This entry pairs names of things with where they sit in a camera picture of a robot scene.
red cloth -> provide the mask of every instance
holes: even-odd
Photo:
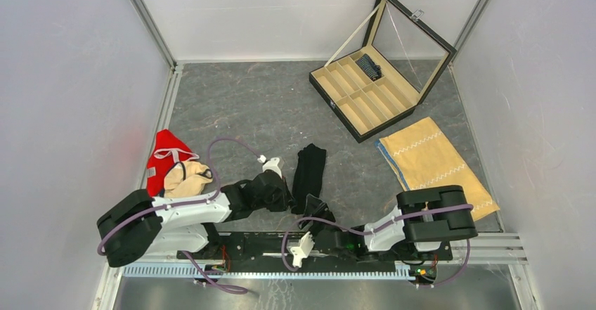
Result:
[[[147,192],[157,196],[164,188],[164,178],[176,162],[195,160],[199,156],[167,129],[155,136],[155,148],[147,161]]]

purple cable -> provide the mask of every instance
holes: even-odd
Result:
[[[287,270],[289,271],[297,271],[298,268],[297,267],[293,267],[290,266],[290,264],[287,262],[286,258],[285,258],[285,247],[287,244],[287,237],[290,234],[290,229],[294,228],[294,226],[296,226],[300,221],[318,221],[318,222],[323,222],[324,224],[329,224],[331,226],[336,226],[337,228],[340,228],[344,231],[348,231],[350,233],[356,234],[356,235],[360,235],[360,236],[365,236],[365,235],[372,235],[373,233],[382,231],[383,229],[389,227],[390,225],[392,225],[394,222],[400,221],[400,220],[404,220],[404,219],[411,219],[413,217],[421,217],[422,215],[432,215],[432,214],[438,214],[438,213],[444,213],[444,212],[453,212],[455,210],[462,210],[462,209],[473,209],[474,206],[471,204],[463,204],[463,205],[457,205],[457,206],[452,206],[452,207],[443,207],[443,208],[436,208],[436,209],[429,209],[429,210],[422,210],[421,212],[416,212],[416,213],[410,213],[410,214],[404,214],[404,215],[400,215],[398,217],[393,218],[392,220],[388,220],[387,222],[385,222],[384,224],[380,225],[379,227],[371,230],[371,231],[355,231],[354,229],[350,229],[347,227],[344,227],[340,224],[336,224],[335,222],[331,222],[319,217],[301,217],[300,219],[294,221],[294,223],[290,226],[290,228],[285,231],[285,233],[283,234],[283,239],[281,240],[281,259],[283,261],[283,265],[285,265],[285,267],[287,268]],[[469,240],[467,241],[467,254],[466,254],[466,259],[464,260],[464,264],[462,265],[462,267],[460,268],[460,270],[455,273],[455,275],[451,276],[450,278],[437,283],[436,286],[439,285],[443,285],[445,283],[451,282],[452,280],[454,280],[456,277],[458,277],[466,268],[467,266],[467,262],[469,259],[469,251],[470,251],[470,246],[469,246]]]
[[[185,202],[175,202],[170,204],[172,207],[180,207],[180,206],[188,206],[188,205],[201,205],[203,203],[207,203],[207,201],[213,201],[215,198],[217,198],[217,196],[220,193],[220,189],[221,189],[221,182],[219,180],[219,175],[217,174],[217,171],[215,170],[215,167],[213,166],[213,162],[211,161],[211,147],[213,147],[213,145],[215,143],[218,143],[219,141],[235,141],[236,143],[239,143],[240,145],[246,147],[246,149],[248,149],[252,154],[254,154],[256,157],[260,157],[261,155],[259,154],[259,152],[257,150],[255,150],[254,148],[250,147],[248,144],[246,144],[244,141],[238,140],[238,139],[234,139],[231,137],[227,137],[227,136],[222,136],[219,138],[216,138],[215,140],[213,140],[209,146],[207,146],[207,166],[209,167],[209,169],[211,170],[212,176],[213,176],[213,180],[215,181],[215,184],[217,185],[217,189],[215,190],[215,194],[213,194],[212,196],[203,199],[203,200],[196,200],[196,201],[185,201]],[[105,256],[105,252],[103,251],[103,247],[105,246],[105,244],[109,241],[109,239],[111,239],[111,237],[116,234],[120,229],[124,228],[125,226],[128,226],[132,221],[143,217],[147,214],[156,212],[158,210],[162,210],[162,209],[166,209],[167,205],[161,205],[161,206],[157,206],[157,207],[151,207],[148,209],[145,209],[143,211],[140,211],[138,213],[136,213],[135,215],[129,217],[128,219],[124,220],[123,222],[120,222],[116,227],[114,227],[109,233],[105,234],[105,236],[101,239],[101,241],[99,242],[99,245],[97,246],[97,253],[100,256]]]
[[[201,267],[197,264],[197,262],[193,259],[193,256],[189,252],[187,252],[186,250],[181,250],[181,252],[182,252],[182,254],[184,254],[184,256],[186,256],[186,258],[188,258],[190,260],[190,262],[192,262],[193,266],[195,266],[195,268],[199,271],[199,273],[203,276],[203,278],[207,282],[209,282],[208,285],[211,285],[212,287],[216,287],[216,288],[220,289],[221,291],[227,292],[228,294],[244,295],[244,294],[248,293],[247,288],[243,288],[238,285],[217,284],[217,282],[215,282],[214,280],[209,278],[209,276],[203,271],[203,269],[201,269]]]

